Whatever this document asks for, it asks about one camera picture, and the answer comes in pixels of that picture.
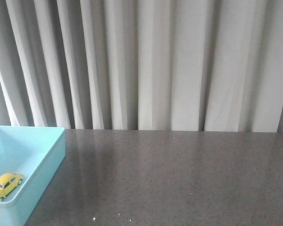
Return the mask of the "yellow toy beetle car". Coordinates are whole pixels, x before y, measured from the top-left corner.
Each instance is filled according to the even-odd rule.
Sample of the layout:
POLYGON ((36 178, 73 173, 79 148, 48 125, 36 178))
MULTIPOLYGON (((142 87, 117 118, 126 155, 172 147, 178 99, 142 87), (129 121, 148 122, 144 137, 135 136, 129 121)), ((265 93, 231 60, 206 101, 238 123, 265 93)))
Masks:
POLYGON ((0 202, 2 202, 16 187, 21 185, 24 175, 20 173, 5 173, 0 176, 0 202))

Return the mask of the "light blue storage box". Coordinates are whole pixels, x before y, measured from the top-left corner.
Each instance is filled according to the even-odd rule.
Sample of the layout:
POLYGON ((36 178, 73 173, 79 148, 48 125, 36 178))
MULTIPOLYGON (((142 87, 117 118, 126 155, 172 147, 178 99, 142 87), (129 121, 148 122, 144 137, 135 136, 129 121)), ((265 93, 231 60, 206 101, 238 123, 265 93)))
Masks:
POLYGON ((20 186, 0 202, 0 226, 23 226, 66 155, 61 127, 0 126, 0 176, 20 173, 20 186))

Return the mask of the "white pleated curtain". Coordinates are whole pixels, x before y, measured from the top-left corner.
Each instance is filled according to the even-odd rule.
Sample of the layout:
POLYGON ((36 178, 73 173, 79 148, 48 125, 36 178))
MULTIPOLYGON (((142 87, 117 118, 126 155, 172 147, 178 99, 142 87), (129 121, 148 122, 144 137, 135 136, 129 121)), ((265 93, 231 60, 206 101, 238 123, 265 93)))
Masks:
POLYGON ((283 0, 0 0, 0 125, 283 132, 283 0))

